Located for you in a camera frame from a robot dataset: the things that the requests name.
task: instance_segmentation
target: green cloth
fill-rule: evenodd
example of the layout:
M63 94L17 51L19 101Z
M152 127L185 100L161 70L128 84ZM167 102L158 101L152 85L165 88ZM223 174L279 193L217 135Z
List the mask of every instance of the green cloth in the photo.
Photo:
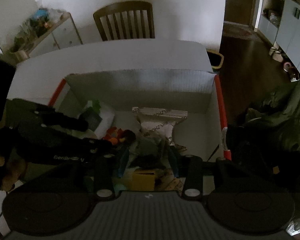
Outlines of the green cloth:
M277 87L250 104L245 126L259 130L274 150L300 152L300 81Z

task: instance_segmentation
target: wooden floor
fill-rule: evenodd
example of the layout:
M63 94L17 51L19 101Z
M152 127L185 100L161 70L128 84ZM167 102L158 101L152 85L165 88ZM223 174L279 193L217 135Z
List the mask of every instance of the wooden floor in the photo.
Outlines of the wooden floor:
M269 56L264 43L222 37L220 53L225 57L219 75L230 124L235 124L236 117L249 103L290 82L282 63Z

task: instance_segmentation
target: silver bolt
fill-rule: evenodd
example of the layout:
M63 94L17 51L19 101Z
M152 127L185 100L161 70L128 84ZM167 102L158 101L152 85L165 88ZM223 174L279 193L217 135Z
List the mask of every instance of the silver bolt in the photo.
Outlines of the silver bolt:
M98 197L110 197L112 195L112 191L109 189L100 189L97 191Z
M187 197L197 197L200 195L200 191L196 188L188 188L185 190L185 194Z

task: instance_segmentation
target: wooden chair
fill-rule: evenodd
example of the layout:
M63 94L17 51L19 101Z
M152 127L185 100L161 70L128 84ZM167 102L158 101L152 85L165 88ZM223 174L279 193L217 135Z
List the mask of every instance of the wooden chair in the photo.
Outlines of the wooden chair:
M133 24L131 23L131 15L129 13L130 11L133 11L133 18L134 18ZM139 33L137 11L140 11L142 34ZM111 40L114 40L114 31L112 30L111 23L110 23L111 18L109 19L110 15L112 15L115 32L116 32L117 38L119 40L122 39L122 36L120 36L118 21L121 23L124 39L129 39L129 38L133 39L133 27L134 27L134 30L136 33L136 37L137 37L137 39L139 39L139 38L146 38L146 27L145 27L145 19L144 19L143 11L146 11L146 15L147 15L148 26L149 26L149 37L154 38L154 23L153 23L152 4L148 3L148 2L126 1L126 2L113 3L113 4L105 6L101 9L99 9L98 11L96 11L93 14L93 18L96 22L97 28L99 30L99 33L100 33L103 41L107 41L108 38L106 35L106 31L101 23L102 17L106 18L106 23L107 23L107 26L109 29L109 34L110 34ZM123 19L124 12L127 13L126 21ZM116 13L120 14L120 20L117 19L116 15L115 15ZM126 22L128 23L128 30L129 30L130 37L127 36Z

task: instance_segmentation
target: doorway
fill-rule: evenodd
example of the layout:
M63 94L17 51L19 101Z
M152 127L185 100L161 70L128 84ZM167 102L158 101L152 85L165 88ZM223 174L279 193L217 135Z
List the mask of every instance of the doorway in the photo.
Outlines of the doorway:
M255 3L256 0L226 0L224 21L251 27Z

